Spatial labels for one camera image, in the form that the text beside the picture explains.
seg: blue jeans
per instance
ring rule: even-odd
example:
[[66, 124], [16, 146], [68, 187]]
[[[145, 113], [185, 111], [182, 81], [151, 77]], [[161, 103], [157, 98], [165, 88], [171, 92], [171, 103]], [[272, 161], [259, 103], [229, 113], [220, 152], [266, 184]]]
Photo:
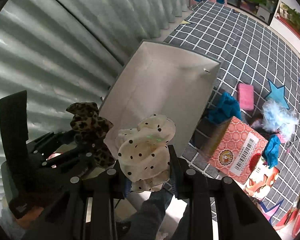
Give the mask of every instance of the blue jeans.
[[[172, 196], [172, 193], [165, 189], [152, 192], [149, 199], [142, 203], [140, 210], [129, 218], [130, 229], [121, 240], [155, 240]], [[188, 228], [189, 206], [187, 205], [171, 240], [187, 240]]]

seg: orange box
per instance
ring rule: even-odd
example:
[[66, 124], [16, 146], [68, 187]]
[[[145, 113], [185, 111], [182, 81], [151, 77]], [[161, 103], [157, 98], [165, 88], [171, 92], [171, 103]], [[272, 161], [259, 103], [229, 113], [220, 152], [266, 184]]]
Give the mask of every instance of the orange box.
[[267, 143], [259, 133], [233, 116], [216, 127], [199, 152], [209, 164], [245, 184]]

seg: blue fluffy toy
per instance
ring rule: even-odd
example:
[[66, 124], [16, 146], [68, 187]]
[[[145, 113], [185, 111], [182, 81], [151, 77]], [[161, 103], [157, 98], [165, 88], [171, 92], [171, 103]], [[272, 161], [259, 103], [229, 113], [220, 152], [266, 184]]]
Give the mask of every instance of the blue fluffy toy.
[[273, 99], [267, 100], [263, 106], [263, 129], [268, 132], [277, 132], [289, 141], [295, 131], [298, 119], [294, 112], [276, 103]]

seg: white cardboard box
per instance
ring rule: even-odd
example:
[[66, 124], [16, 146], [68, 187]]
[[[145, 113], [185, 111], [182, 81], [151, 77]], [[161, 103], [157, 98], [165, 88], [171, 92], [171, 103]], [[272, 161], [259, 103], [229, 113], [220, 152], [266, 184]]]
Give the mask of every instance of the white cardboard box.
[[219, 68], [220, 61], [193, 50], [142, 41], [103, 101], [99, 115], [114, 124], [114, 140], [114, 131], [136, 128], [142, 119], [164, 114], [176, 125], [170, 144], [181, 156], [206, 107]]

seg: leopard print scrunchie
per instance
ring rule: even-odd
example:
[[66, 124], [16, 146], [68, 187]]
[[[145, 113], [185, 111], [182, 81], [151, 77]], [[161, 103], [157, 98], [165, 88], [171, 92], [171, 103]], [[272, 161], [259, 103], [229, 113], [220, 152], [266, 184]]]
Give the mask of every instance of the leopard print scrunchie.
[[70, 122], [71, 128], [78, 133], [74, 140], [78, 145], [84, 145], [91, 152], [96, 163], [101, 168], [107, 168], [115, 163], [108, 147], [103, 143], [107, 132], [113, 124], [103, 117], [99, 117], [96, 103], [74, 103], [67, 112], [74, 114]]

